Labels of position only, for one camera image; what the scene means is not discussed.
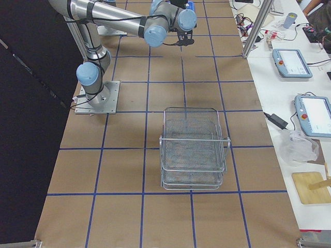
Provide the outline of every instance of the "metal rack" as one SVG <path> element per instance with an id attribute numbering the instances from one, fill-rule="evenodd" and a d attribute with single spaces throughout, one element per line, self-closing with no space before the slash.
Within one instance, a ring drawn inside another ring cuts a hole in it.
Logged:
<path id="1" fill-rule="evenodd" d="M 215 109 L 167 108 L 160 137 L 161 186 L 167 190 L 218 189 L 227 170 L 229 149 L 230 139 L 222 139 Z"/>

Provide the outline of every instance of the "person's arm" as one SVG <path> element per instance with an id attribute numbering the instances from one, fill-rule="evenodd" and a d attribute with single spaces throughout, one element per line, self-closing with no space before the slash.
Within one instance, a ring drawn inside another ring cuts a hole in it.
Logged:
<path id="1" fill-rule="evenodd" d="M 304 15 L 307 16 L 309 12 L 311 12 L 321 2 L 322 0 L 311 0 L 310 3 L 303 10 Z"/>

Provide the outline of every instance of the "tiled surface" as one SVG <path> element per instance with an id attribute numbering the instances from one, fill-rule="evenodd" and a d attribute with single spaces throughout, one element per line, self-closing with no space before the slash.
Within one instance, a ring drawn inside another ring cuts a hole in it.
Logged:
<path id="1" fill-rule="evenodd" d="M 118 6 L 147 14 L 149 3 Z M 299 237 L 228 2 L 199 1 L 195 44 L 150 49 L 102 37 L 116 115 L 70 113 L 36 232 L 44 247 L 295 248 Z M 165 43 L 176 41 L 170 34 Z M 160 187 L 159 137 L 169 106 L 213 107 L 232 140 L 216 191 Z"/>

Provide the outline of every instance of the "black backdrop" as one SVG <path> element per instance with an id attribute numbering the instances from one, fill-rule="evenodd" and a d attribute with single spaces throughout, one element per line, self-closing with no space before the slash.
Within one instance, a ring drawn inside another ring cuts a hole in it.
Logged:
<path id="1" fill-rule="evenodd" d="M 47 0 L 1 0 L 0 39 L 1 244 L 34 239 L 82 57 Z"/>

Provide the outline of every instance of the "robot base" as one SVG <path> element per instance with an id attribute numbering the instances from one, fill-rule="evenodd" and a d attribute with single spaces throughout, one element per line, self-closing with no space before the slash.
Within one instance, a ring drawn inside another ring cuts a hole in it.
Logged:
<path id="1" fill-rule="evenodd" d="M 117 100 L 118 100 L 118 92 L 119 92 L 119 85 L 120 81 L 110 81 L 105 82 L 104 86 L 109 89 L 110 97 L 108 101 L 100 108 L 96 109 L 93 106 L 91 106 L 88 102 L 78 105 L 75 108 L 76 114 L 116 114 L 116 108 L 117 108 Z M 85 90 L 83 87 L 80 91 L 81 95 L 85 94 Z M 85 97 L 79 98 L 77 104 L 86 102 L 87 99 Z"/>
<path id="2" fill-rule="evenodd" d="M 127 35 L 126 32 L 116 30 L 113 28 L 105 27 L 105 26 L 98 26 L 98 34 L 100 36 L 120 36 L 120 35 Z"/>

